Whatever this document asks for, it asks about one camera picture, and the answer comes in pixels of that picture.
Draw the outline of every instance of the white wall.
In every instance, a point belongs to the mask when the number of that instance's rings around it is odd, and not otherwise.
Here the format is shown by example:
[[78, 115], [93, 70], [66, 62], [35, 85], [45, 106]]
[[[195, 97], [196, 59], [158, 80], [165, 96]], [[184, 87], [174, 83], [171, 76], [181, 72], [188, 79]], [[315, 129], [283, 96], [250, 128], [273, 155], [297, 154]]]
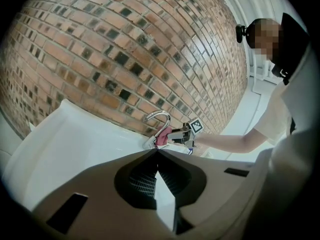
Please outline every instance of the white wall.
[[[257, 80], [255, 91], [260, 94], [252, 92], [252, 86], [253, 77], [250, 77], [243, 98], [229, 124], [221, 133], [222, 135], [246, 134], [255, 126], [266, 110], [271, 93], [276, 85], [268, 81]], [[203, 154], [203, 157], [230, 161], [255, 162], [262, 150], [272, 147], [273, 145], [265, 142], [260, 147], [247, 154], [229, 153], [210, 147], [207, 152]]]
[[7, 123], [0, 112], [0, 176], [4, 171], [10, 157], [20, 145], [22, 140]]

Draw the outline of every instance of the chrome faucet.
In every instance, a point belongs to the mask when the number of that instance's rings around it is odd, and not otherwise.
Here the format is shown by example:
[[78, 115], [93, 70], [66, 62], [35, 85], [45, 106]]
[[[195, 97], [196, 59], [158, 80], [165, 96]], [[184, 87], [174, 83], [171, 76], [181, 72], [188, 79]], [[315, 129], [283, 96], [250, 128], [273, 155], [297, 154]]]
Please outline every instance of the chrome faucet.
[[143, 145], [142, 147], [145, 150], [151, 150], [156, 148], [156, 138], [169, 126], [170, 121], [171, 121], [171, 117], [169, 115], [168, 112], [164, 111], [164, 110], [156, 110], [154, 112], [151, 112], [150, 114], [148, 114], [144, 121], [149, 121], [150, 119], [156, 117], [156, 116], [165, 116], [166, 117], [166, 121], [164, 123], [164, 125], [162, 126], [162, 128], [153, 136], [151, 136]]

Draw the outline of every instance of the black slot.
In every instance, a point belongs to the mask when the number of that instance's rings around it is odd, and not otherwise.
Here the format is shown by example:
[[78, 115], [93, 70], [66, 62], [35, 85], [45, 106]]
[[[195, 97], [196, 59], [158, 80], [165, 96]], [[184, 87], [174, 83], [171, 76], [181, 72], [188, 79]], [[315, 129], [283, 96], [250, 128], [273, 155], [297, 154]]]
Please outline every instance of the black slot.
[[227, 168], [225, 171], [227, 174], [237, 175], [240, 177], [247, 177], [249, 174], [248, 170], [240, 170], [240, 169], [234, 169], [234, 168]]
[[87, 196], [74, 193], [46, 223], [60, 233], [66, 234], [87, 199]]

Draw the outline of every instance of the sink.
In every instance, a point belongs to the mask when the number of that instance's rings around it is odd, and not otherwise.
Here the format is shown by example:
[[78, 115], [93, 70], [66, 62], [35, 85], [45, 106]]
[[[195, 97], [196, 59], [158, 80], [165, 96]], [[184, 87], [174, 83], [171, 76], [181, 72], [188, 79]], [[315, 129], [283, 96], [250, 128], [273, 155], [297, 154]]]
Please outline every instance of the sink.
[[[143, 151], [147, 139], [65, 99], [20, 144], [2, 180], [12, 197], [32, 211], [46, 195], [83, 170]], [[189, 152], [174, 144], [165, 149]]]

